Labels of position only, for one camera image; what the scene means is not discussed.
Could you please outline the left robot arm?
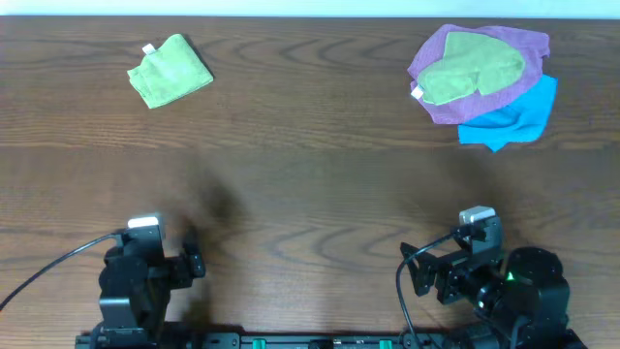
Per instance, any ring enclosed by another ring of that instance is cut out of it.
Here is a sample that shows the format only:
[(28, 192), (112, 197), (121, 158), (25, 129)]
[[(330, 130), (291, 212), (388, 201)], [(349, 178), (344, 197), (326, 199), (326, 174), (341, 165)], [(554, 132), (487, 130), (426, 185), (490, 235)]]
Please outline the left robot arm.
[(167, 257), (159, 225), (125, 228), (105, 256), (99, 276), (103, 320), (88, 336), (88, 348), (160, 348), (171, 292), (205, 276), (198, 233), (187, 231), (182, 251)]

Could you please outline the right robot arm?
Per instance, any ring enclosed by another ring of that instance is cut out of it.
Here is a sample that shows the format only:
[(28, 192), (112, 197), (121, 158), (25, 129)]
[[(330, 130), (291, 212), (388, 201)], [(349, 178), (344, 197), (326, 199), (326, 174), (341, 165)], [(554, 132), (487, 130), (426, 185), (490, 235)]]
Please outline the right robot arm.
[(401, 270), (408, 270), (417, 296), (436, 289), (448, 305), (469, 301), (479, 322), (449, 333), (415, 334), (428, 348), (579, 348), (568, 327), (570, 286), (558, 256), (538, 247), (505, 254), (498, 216), (462, 223), (447, 237), (459, 248), (441, 257), (430, 249), (441, 238), (415, 247), (402, 243)]

